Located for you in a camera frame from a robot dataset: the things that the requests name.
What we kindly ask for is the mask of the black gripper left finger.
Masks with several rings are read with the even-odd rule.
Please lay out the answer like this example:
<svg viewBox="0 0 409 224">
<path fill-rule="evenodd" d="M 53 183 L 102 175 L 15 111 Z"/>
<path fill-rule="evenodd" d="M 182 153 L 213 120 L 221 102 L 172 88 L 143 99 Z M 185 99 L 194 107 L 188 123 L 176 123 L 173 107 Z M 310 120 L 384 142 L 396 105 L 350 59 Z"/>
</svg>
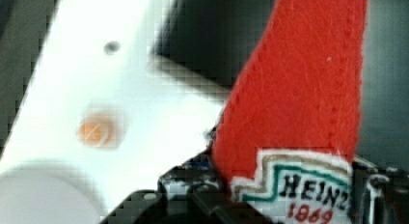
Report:
<svg viewBox="0 0 409 224">
<path fill-rule="evenodd" d="M 225 192 L 205 149 L 160 176 L 156 189 L 129 194 L 100 224 L 275 224 Z"/>
</svg>

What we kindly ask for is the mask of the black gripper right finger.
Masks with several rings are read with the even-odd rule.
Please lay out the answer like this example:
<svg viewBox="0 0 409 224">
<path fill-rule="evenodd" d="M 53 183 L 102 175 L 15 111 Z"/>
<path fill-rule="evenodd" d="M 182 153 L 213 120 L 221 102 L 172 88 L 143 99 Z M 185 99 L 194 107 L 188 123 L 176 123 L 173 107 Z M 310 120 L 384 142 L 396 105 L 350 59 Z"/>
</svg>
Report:
<svg viewBox="0 0 409 224">
<path fill-rule="evenodd" d="M 356 156 L 349 212 L 352 224 L 409 224 L 408 172 Z"/>
</svg>

